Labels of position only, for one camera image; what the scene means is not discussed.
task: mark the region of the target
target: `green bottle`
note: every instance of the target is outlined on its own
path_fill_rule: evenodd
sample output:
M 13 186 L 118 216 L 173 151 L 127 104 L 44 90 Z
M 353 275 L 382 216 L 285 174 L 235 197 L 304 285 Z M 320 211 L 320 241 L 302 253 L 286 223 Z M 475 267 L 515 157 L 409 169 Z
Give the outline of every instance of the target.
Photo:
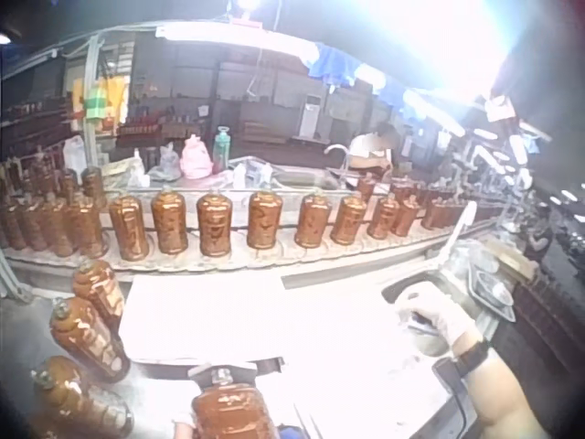
M 227 126 L 219 126 L 219 133 L 216 135 L 215 143 L 213 144 L 213 173 L 219 174 L 220 172 L 228 169 L 229 161 L 229 143 L 231 138 L 229 137 Z

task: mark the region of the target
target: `brown bottle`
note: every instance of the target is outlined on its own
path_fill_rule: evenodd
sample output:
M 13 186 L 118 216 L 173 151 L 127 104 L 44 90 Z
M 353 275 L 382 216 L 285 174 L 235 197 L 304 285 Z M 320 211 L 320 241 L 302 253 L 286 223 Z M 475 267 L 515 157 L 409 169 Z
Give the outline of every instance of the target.
M 404 201 L 404 203 L 400 206 L 400 211 L 396 217 L 396 220 L 394 221 L 392 232 L 396 236 L 400 236 L 402 238 L 409 236 L 410 227 L 412 227 L 412 223 L 417 218 L 419 209 L 420 206 L 416 201 L 416 197 L 411 195 L 410 198 Z
M 161 190 L 151 202 L 158 248 L 165 254 L 178 254 L 187 248 L 185 197 L 174 190 Z
M 427 207 L 424 218 L 420 222 L 420 225 L 426 230 L 431 230 L 435 227 L 438 227 L 438 219 L 442 213 L 442 210 L 442 198 L 437 198 L 431 201 L 430 205 Z
M 133 429 L 133 415 L 124 400 L 95 385 L 65 357 L 49 357 L 31 370 L 35 394 L 62 422 L 92 435 L 123 438 Z
M 376 210 L 374 210 L 372 222 L 367 227 L 367 234 L 375 240 L 385 240 L 390 233 L 390 228 L 394 225 L 399 210 L 400 204 L 392 194 L 381 198 L 376 205 Z
M 362 199 L 366 202 L 366 204 L 369 203 L 369 199 L 372 198 L 372 194 L 374 193 L 375 188 L 376 180 L 369 172 L 365 177 L 361 177 L 357 181 L 357 191 L 362 194 Z
M 199 248 L 209 257 L 231 252 L 231 201 L 218 193 L 207 194 L 197 202 L 199 221 Z
M 250 197 L 248 246 L 268 250 L 276 245 L 276 232 L 281 222 L 282 198 L 274 192 L 255 192 Z
M 48 248 L 43 231 L 43 198 L 25 194 L 25 202 L 22 206 L 22 228 L 28 246 L 35 252 L 42 252 Z
M 212 386 L 192 403 L 197 430 L 205 439 L 278 439 L 266 403 L 258 389 L 234 384 L 230 370 L 211 370 Z
M 108 204 L 108 200 L 103 191 L 103 181 L 101 179 L 101 169 L 96 166 L 90 166 L 81 173 L 83 183 L 83 193 L 87 197 L 94 199 L 98 209 L 103 209 Z
M 27 242 L 21 229 L 22 206 L 20 203 L 6 197 L 5 204 L 0 209 L 0 221 L 10 247 L 15 250 L 24 250 L 27 247 Z
M 109 382 L 122 380 L 130 360 L 112 336 L 98 311 L 80 297 L 56 299 L 50 319 L 51 335 L 62 348 Z
M 351 245 L 366 216 L 367 203 L 360 197 L 349 195 L 341 199 L 337 219 L 331 230 L 331 239 L 339 245 Z
M 43 231 L 50 250 L 58 257 L 67 258 L 77 250 L 65 199 L 55 198 L 53 192 L 47 194 L 43 206 Z
M 149 247 L 140 199 L 131 195 L 118 197 L 110 204 L 110 218 L 122 259 L 135 262 L 148 256 Z
M 87 260 L 73 274 L 73 293 L 85 299 L 100 313 L 104 323 L 118 334 L 124 296 L 112 267 L 105 261 Z
M 77 184 L 77 173 L 73 169 L 63 169 L 59 173 L 58 184 L 61 189 L 61 196 L 72 204 L 75 199 L 75 192 L 79 190 Z
M 304 196 L 303 201 L 301 201 L 299 225 L 294 235 L 294 241 L 297 245 L 305 249 L 319 247 L 330 214 L 331 203 L 322 193 L 317 192 Z
M 101 234 L 100 212 L 93 200 L 77 192 L 69 206 L 69 220 L 81 254 L 94 259 L 102 257 L 107 248 Z

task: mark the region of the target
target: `faucet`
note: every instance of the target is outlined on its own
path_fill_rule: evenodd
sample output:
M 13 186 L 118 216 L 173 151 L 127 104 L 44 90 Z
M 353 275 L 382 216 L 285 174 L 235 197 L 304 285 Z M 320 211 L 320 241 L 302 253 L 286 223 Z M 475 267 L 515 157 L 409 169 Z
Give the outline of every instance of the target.
M 329 145 L 326 147 L 326 149 L 323 151 L 323 154 L 327 155 L 329 154 L 330 151 L 333 151 L 334 149 L 341 149 L 345 155 L 344 155 L 344 163 L 341 164 L 341 177 L 339 177 L 339 184 L 341 185 L 341 187 L 346 187 L 346 174 L 347 174 L 347 169 L 349 168 L 349 149 L 347 149 L 347 146 L 344 145 Z
M 438 264 L 443 265 L 449 260 L 449 255 L 451 254 L 451 250 L 455 242 L 459 239 L 459 235 L 461 235 L 463 231 L 463 227 L 471 226 L 473 224 L 473 220 L 475 219 L 475 213 L 477 212 L 477 203 L 475 201 L 470 201 L 465 206 L 461 217 L 459 217 L 459 221 L 455 225 L 453 232 L 447 243 L 442 247 L 439 251 L 439 256 L 437 256 Z

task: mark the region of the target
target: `black wristband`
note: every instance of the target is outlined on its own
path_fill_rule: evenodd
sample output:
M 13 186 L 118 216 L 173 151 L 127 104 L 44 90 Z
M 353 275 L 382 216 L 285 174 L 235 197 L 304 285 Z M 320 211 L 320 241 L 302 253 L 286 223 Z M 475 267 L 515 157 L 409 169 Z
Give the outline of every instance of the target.
M 490 344 L 484 339 L 455 359 L 455 368 L 459 371 L 461 378 L 465 378 L 469 372 L 477 369 L 487 359 L 489 350 Z

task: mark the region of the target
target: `gloved hand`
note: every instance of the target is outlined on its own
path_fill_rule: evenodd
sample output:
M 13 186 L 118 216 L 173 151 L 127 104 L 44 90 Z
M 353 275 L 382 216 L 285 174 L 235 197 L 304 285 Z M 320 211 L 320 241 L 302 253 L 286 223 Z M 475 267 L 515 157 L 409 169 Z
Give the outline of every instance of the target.
M 403 321 L 408 320 L 412 313 L 428 318 L 450 347 L 465 331 L 475 326 L 463 308 L 432 282 L 406 288 L 396 300 L 395 307 Z

